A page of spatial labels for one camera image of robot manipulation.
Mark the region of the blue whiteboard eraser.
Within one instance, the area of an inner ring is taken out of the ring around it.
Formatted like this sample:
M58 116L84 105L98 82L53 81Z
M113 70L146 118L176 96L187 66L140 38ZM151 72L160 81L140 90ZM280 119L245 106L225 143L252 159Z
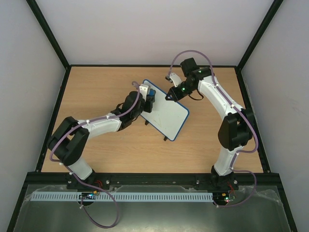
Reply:
M148 93L148 96L151 96L151 97L154 97L156 94L156 91L154 89L150 89L149 93Z

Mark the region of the small blue-framed whiteboard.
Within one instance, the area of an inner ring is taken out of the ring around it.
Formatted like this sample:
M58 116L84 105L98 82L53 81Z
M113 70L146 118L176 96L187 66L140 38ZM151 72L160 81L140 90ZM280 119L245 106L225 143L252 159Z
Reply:
M178 102L167 101L166 93L150 80L142 83L155 90L155 96L152 112L142 112L141 117L162 133L165 140L174 141L189 117L189 109Z

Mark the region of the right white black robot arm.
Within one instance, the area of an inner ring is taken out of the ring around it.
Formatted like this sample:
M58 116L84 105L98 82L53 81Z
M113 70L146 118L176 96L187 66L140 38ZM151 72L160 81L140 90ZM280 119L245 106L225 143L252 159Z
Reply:
M253 129L253 112L236 103L219 84L213 67L200 68L194 58L181 62L185 76L182 81L178 75L169 71L166 80L173 83L166 94L167 101L178 102L190 97L197 91L202 98L207 98L222 119L218 131L221 145L218 160L211 168L210 183L214 189L225 189L228 184L235 185L234 163L249 140L256 137Z

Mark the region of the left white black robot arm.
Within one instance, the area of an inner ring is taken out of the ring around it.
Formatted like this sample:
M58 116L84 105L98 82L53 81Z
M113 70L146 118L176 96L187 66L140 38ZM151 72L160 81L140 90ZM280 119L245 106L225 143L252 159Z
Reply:
M51 155L67 167L87 186L97 184L96 173L82 158L86 142L91 138L109 132L121 131L132 124L143 112L151 113L155 102L155 90L151 89L145 97L137 91L127 95L125 101L106 116L91 120L76 120L69 116L65 118L53 133L47 143Z

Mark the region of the left controller circuit board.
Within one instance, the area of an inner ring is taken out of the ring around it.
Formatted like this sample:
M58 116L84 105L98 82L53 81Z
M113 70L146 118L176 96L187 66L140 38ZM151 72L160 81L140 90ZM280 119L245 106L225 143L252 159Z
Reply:
M88 200L95 200L97 199L97 197L99 196L99 192L97 191L94 191L94 192L81 192L79 195L78 195L78 199L81 200L81 199L88 199Z

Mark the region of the controller circuit board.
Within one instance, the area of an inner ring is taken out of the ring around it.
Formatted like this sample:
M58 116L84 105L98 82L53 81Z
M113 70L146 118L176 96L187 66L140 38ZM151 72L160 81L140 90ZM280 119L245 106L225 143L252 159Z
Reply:
M234 201L236 199L236 195L234 193L214 193L213 194L213 200L217 204L225 204L230 201Z
M81 200L81 199L88 199L88 200L95 200L97 199L97 197L99 196L99 192L97 191L94 191L94 192L81 192L79 195L78 195L78 199Z

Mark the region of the right controller circuit board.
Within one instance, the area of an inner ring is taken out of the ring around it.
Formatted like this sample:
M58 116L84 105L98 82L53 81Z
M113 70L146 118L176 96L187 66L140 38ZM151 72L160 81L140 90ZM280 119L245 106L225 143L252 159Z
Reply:
M234 201L236 199L236 195L234 193L214 193L213 194L213 200L217 204L225 204L230 201Z

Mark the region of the right black frame post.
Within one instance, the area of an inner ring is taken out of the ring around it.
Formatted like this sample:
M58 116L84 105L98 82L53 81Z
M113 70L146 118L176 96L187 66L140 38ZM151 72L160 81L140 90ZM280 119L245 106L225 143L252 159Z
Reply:
M264 16L260 26L258 27L257 31L255 32L252 40L250 41L244 55L242 56L237 68L242 70L246 65L247 61L249 60L251 54L253 53L254 49L258 45L260 39L264 35L266 29L268 28L269 24L271 23L272 19L276 15L277 11L279 10L280 6L282 5L283 0L274 0L268 9L266 15Z

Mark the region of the black frame post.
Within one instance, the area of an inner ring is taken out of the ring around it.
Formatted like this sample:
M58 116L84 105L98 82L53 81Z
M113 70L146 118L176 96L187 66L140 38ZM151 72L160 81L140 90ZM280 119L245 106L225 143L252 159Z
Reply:
M58 41L56 40L50 26L48 25L40 7L38 6L35 0L26 0L28 6L30 7L32 13L34 14L36 20L38 21L39 25L41 26L45 36L47 37L49 43L51 44L53 50L55 51L57 57L59 58L60 62L62 63L63 67L68 70L70 67L69 62L67 61Z
M268 9L266 15L264 16L260 26L258 27L257 31L255 32L252 40L250 41L244 55L242 56L237 68L242 70L246 65L247 61L249 60L251 54L253 53L254 49L258 45L260 39L264 35L266 29L268 28L269 24L271 23L272 19L276 15L277 11L279 10L280 6L282 5L283 0L274 0Z

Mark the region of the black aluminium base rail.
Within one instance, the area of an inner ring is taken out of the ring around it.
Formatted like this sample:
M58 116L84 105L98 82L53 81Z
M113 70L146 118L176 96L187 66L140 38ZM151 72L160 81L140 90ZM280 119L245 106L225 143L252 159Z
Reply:
M252 174L239 173L232 177L224 177L215 182L212 174L122 174L96 173L87 178L87 184L101 185L103 189L120 186L181 186L186 189L207 190L213 192L237 190L239 186L252 186ZM68 173L37 173L27 174L24 185L66 185L69 189L86 189L72 175Z

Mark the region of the left black frame post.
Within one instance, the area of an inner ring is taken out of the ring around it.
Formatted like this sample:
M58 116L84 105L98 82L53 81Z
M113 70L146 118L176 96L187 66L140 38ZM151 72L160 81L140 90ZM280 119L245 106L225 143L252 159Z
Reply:
M50 26L48 25L40 7L38 6L35 0L26 0L28 6L30 7L32 13L34 14L36 20L38 21L39 25L41 26L45 36L47 37L49 43L51 44L53 50L55 51L57 57L59 58L60 62L62 63L63 67L68 70L70 67L69 62L67 61L58 41L56 40Z

